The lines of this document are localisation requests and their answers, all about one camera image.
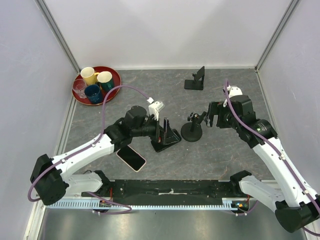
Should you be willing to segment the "black smartphone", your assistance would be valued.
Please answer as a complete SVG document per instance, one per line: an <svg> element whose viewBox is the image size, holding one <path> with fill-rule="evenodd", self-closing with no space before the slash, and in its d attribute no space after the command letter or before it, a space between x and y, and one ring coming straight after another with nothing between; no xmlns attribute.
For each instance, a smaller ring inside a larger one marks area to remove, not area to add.
<svg viewBox="0 0 320 240"><path fill-rule="evenodd" d="M161 151L164 151L168 149L169 147L172 147L175 144L178 144L182 140L181 135L176 129L172 129L167 134L167 137L165 139L165 143L156 142L154 140L151 140L151 145L156 153L159 153Z"/></svg>

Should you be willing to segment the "black round-base phone stand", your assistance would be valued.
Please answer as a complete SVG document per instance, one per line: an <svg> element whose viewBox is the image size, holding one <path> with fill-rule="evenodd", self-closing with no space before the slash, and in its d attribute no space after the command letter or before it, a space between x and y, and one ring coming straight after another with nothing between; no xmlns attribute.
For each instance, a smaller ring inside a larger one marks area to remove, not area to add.
<svg viewBox="0 0 320 240"><path fill-rule="evenodd" d="M187 123L185 123L180 130L181 137L187 142L197 142L203 135L201 123L204 120L203 113L191 113L187 117Z"/></svg>

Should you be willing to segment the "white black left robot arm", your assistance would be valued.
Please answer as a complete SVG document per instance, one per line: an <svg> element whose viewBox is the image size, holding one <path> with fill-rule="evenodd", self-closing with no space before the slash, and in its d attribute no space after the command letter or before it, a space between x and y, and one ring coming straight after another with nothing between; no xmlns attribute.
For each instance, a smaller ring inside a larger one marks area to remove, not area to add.
<svg viewBox="0 0 320 240"><path fill-rule="evenodd" d="M36 191L37 200L46 206L58 202L70 192L94 192L104 197L109 193L110 185L101 171L95 171L89 177L75 172L98 158L123 149L135 137L149 137L157 153L182 140L178 131L170 127L167 118L161 126L156 113L148 114L145 108L136 105L83 145L54 157L39 156L30 176L30 189Z"/></svg>

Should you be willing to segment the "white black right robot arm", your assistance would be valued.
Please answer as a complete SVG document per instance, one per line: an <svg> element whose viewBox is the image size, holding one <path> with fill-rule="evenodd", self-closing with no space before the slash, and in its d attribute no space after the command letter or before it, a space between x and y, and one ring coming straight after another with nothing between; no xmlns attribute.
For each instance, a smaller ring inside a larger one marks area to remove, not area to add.
<svg viewBox="0 0 320 240"><path fill-rule="evenodd" d="M268 207L280 225L293 233L320 218L320 195L301 176L286 154L277 132L266 119L259 119L247 95L208 105L205 123L220 129L234 129L239 138L262 159L279 190L257 180L243 170L231 176L229 191L235 197L254 197Z"/></svg>

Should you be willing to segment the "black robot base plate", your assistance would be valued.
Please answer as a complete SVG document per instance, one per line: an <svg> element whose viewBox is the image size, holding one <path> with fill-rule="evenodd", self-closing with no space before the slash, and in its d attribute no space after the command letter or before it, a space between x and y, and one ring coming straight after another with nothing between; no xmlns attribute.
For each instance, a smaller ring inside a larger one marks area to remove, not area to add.
<svg viewBox="0 0 320 240"><path fill-rule="evenodd" d="M220 204L223 198L247 199L229 181L117 179L95 192L123 205Z"/></svg>

